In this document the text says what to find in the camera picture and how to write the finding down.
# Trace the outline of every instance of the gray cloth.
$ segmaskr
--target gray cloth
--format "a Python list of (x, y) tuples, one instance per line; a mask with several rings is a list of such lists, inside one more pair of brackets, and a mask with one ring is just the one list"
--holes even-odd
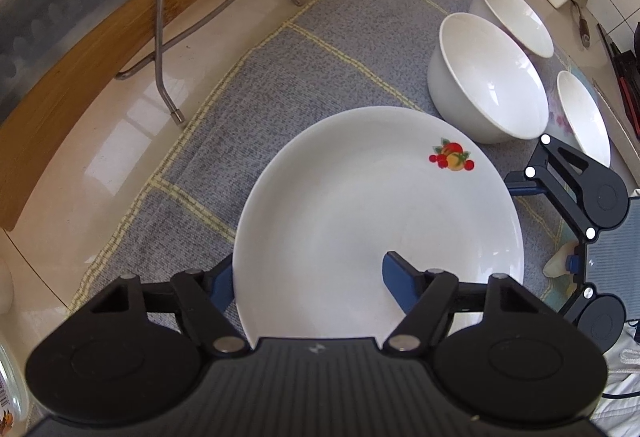
[[(337, 112), (409, 106), (438, 115), (427, 65), (446, 13), (471, 0), (317, 0), (245, 55), (212, 91), (87, 272), (71, 309), (126, 270), (143, 281), (209, 269), (233, 249), (249, 192), (287, 141)], [(558, 56), (537, 62), (551, 90)], [(534, 141), (482, 149), (502, 176), (522, 170)], [(525, 242), (524, 282), (548, 297), (542, 267), (564, 226), (545, 198), (516, 199)], [(227, 315), (239, 327), (232, 305)]]

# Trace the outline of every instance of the barcode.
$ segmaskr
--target barcode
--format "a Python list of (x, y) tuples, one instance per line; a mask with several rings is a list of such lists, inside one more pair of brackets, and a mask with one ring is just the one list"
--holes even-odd
[(0, 380), (0, 408), (4, 408), (9, 404), (9, 398), (7, 397), (6, 390), (4, 389), (4, 384), (2, 380)]

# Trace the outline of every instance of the cable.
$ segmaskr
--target cable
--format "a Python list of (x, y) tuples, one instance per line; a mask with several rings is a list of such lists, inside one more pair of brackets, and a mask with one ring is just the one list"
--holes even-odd
[(629, 393), (603, 393), (605, 399), (629, 399), (630, 397), (640, 397), (640, 391)]

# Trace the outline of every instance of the white fabric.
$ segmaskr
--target white fabric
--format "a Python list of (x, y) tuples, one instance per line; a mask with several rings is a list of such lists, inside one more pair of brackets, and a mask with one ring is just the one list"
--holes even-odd
[[(640, 345), (634, 341), (634, 327), (625, 326), (616, 344), (605, 354), (609, 367), (606, 393), (640, 390)], [(640, 397), (602, 399), (591, 420), (609, 437), (640, 435)]]

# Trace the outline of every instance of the white bowl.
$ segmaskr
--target white bowl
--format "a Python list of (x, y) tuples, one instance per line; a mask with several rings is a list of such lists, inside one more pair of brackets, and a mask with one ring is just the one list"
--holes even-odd
[[(238, 223), (234, 290), (249, 342), (382, 343), (404, 318), (383, 281), (388, 251), (462, 281), (524, 274), (513, 200), (459, 130), (400, 107), (348, 110), (307, 128), (264, 169)], [(456, 314), (453, 329), (478, 320)]]
[(482, 16), (507, 32), (525, 51), (542, 58), (554, 55), (548, 30), (524, 0), (473, 0), (469, 13)]
[(582, 151), (609, 167), (611, 146), (607, 128), (596, 102), (580, 80), (560, 71), (556, 88), (549, 96), (546, 133)]
[(468, 13), (440, 24), (427, 85), (442, 117), (478, 143), (533, 140), (548, 122), (545, 88), (503, 30)]

